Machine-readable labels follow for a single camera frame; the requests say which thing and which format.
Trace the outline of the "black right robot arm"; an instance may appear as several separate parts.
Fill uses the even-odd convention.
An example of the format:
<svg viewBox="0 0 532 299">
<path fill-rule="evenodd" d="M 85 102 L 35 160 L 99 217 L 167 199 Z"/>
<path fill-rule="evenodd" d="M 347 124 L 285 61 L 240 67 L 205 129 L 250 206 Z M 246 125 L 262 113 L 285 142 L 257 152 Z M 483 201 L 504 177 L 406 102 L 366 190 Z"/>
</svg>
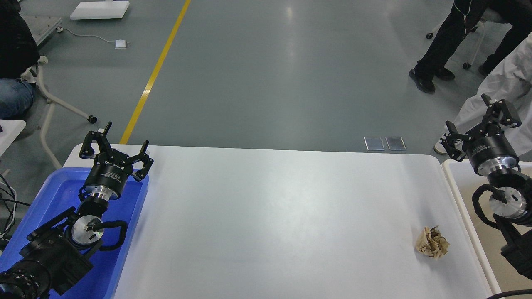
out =
<svg viewBox="0 0 532 299">
<path fill-rule="evenodd" d="M 475 213 L 486 225 L 498 229 L 507 244 L 501 254 L 522 276 L 532 276 L 531 233 L 519 233 L 516 225 L 531 226 L 532 181 L 521 172 L 519 157 L 507 140 L 507 128 L 521 126 L 513 105 L 506 100 L 492 99 L 483 94 L 487 106 L 479 124 L 466 133 L 458 132 L 456 125 L 446 121 L 448 133 L 441 144 L 451 159 L 458 162 L 467 158 L 475 172 L 484 176 L 488 184 L 473 193 Z"/>
</svg>

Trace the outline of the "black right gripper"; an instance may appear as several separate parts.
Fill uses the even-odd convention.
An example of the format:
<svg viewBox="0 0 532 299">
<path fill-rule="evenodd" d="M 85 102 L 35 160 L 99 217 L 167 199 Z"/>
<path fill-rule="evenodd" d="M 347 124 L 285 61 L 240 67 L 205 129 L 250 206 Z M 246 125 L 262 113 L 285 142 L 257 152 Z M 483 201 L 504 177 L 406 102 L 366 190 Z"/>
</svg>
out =
<svg viewBox="0 0 532 299">
<path fill-rule="evenodd" d="M 467 157 L 477 175 L 488 176 L 495 170 L 512 169 L 518 165 L 519 157 L 499 125 L 513 128 L 520 127 L 522 122 L 512 103 L 506 100 L 491 102 L 485 93 L 481 98 L 487 106 L 481 125 L 460 134 L 454 123 L 445 121 L 448 133 L 441 138 L 441 145 L 451 159 L 461 162 Z M 458 142 L 462 142 L 464 150 L 456 147 Z"/>
</svg>

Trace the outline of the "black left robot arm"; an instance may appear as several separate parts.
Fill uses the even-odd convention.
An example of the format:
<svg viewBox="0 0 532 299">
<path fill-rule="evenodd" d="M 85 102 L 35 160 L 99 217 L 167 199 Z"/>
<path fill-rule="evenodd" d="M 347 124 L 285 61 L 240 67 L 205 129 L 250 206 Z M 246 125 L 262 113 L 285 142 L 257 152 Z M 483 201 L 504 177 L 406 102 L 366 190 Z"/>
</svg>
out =
<svg viewBox="0 0 532 299">
<path fill-rule="evenodd" d="M 98 251 L 121 248 L 129 223 L 104 221 L 111 200 L 119 199 L 128 178 L 142 181 L 154 163 L 145 140 L 137 155 L 113 148 L 104 131 L 87 133 L 79 157 L 94 164 L 79 190 L 80 205 L 70 207 L 28 234 L 21 260 L 1 272 L 2 299 L 47 299 L 50 292 L 66 293 L 91 269 Z"/>
</svg>

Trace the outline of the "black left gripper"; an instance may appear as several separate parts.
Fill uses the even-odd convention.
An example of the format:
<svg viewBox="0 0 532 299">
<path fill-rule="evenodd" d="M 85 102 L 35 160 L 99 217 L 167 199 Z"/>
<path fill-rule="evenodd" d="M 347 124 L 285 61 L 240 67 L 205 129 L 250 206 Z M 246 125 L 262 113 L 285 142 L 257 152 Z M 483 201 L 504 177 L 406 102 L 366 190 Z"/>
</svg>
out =
<svg viewBox="0 0 532 299">
<path fill-rule="evenodd" d="M 111 126 L 112 122 L 108 122 L 103 132 L 89 131 L 79 151 L 81 159 L 94 160 L 94 165 L 83 185 L 84 191 L 103 193 L 104 199 L 120 198 L 128 176 L 133 177 L 137 182 L 142 181 L 148 176 L 154 163 L 154 159 L 150 158 L 147 153 L 149 140 L 145 140 L 140 152 L 131 157 L 122 152 L 112 152 L 111 144 L 106 137 Z M 95 154 L 92 148 L 93 142 L 98 145 L 98 154 Z M 140 169 L 134 170 L 133 165 L 138 162 L 143 165 Z"/>
</svg>

